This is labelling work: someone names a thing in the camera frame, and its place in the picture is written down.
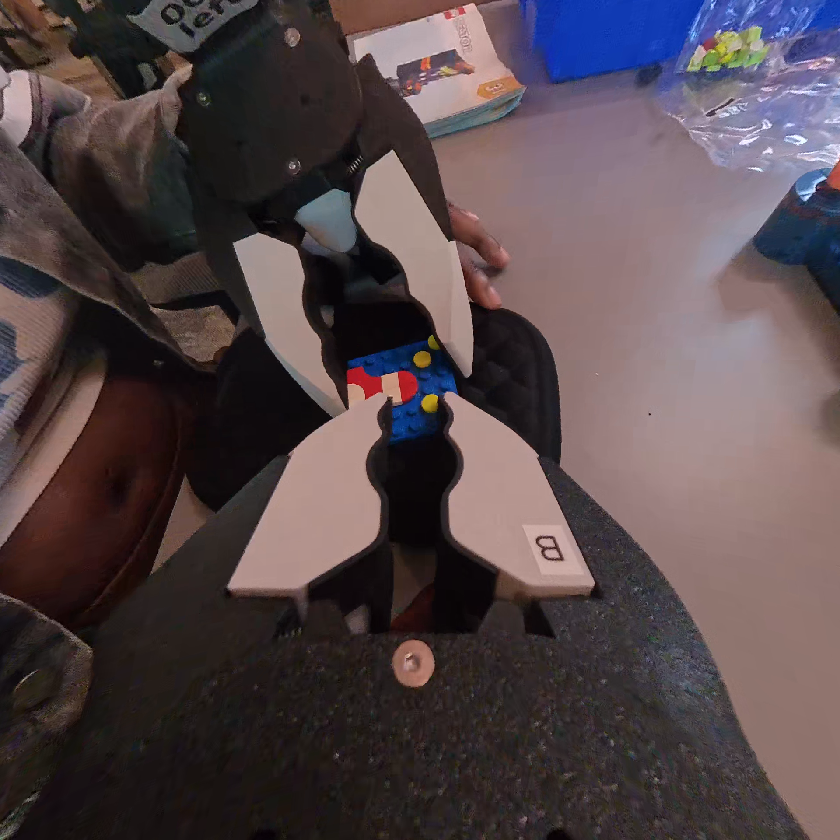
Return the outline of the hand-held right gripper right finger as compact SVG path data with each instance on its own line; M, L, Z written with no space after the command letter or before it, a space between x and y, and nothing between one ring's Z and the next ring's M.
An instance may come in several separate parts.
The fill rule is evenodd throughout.
M457 460L443 502L447 541L491 573L496 598L591 596L595 579L538 453L454 392L443 405L444 435Z

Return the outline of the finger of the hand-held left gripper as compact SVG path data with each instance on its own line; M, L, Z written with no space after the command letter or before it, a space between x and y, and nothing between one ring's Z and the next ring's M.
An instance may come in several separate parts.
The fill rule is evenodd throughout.
M426 312L437 342L460 373L471 376L474 329L457 246L396 152L366 169L353 212L360 231L402 268L407 293Z
M305 307L306 275L298 250L252 234L234 244L238 266L267 346L306 395L336 417L346 407L322 357L322 337Z

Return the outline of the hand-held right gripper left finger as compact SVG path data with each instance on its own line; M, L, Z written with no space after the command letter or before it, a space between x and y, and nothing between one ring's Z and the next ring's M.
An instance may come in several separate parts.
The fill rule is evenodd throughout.
M291 451L227 583L231 595L308 599L379 544L385 500L371 457L390 433L390 414L390 400L375 395Z

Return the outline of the black foam-lined case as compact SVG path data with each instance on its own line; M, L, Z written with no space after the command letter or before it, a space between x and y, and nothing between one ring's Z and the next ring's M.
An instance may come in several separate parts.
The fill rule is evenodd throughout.
M560 459L560 389L550 347L528 320L471 306L474 368L456 375L458 393L508 425L540 456ZM426 339L412 304L340 303L332 333L345 361ZM208 408L198 421L186 477L219 510L268 463L326 424L325 413L283 368L264 340L244 329L223 352Z

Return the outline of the blue toy plate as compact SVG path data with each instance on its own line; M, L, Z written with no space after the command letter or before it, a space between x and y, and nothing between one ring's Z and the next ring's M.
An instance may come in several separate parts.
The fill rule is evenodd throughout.
M410 371L415 375L418 391L411 402L394 406L389 399L392 406L392 444L434 434L442 421L439 410L441 398L449 392L458 392L455 377L457 370L440 345L439 347L439 351L431 351L427 347L426 338L392 350L370 353L348 362L347 370L361 366L373 375L395 371ZM433 358L431 365L424 370L413 365L413 356L420 350L428 351ZM426 394L438 395L438 410L434 414L426 414L422 410L421 401Z

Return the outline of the red white toy tiles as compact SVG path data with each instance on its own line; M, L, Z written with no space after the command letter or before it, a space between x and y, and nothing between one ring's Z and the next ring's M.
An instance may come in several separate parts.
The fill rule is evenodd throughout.
M415 375L410 371L370 374L363 367L347 370L349 404L361 403L379 394L390 399L394 406L409 403L418 391Z

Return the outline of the person's left hand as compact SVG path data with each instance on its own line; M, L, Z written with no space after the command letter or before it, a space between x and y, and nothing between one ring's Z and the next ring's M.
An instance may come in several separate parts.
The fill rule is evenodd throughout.
M447 201L449 220L469 299L486 310L501 308L491 277L510 265L509 253L491 236L474 213Z

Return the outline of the instruction booklet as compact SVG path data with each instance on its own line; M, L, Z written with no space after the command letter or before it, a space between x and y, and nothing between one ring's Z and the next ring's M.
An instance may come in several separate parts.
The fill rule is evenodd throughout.
M350 52L354 61L374 60L430 139L495 122L526 91L497 55L473 3L355 37Z

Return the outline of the blue plastic bin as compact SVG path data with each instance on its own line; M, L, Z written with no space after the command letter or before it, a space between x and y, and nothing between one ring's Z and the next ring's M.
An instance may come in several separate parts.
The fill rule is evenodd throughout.
M675 58L701 1L521 1L528 45L551 82Z

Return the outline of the clear plastic bag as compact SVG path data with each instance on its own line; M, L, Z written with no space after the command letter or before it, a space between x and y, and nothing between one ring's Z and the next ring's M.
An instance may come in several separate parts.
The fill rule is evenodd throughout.
M839 155L838 30L799 37L756 68L668 68L657 103L714 165L793 176L831 169Z

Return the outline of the small bag with green pieces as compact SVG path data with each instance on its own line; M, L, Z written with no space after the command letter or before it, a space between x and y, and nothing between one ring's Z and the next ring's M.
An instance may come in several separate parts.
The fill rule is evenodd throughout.
M782 1L705 1L675 63L682 76L752 70L774 43L790 33L789 4Z

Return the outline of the toy handheld game console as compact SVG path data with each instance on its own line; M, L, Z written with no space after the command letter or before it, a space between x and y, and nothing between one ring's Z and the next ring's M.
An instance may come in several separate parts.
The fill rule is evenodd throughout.
M839 164L800 176L752 239L759 254L803 266L839 311Z

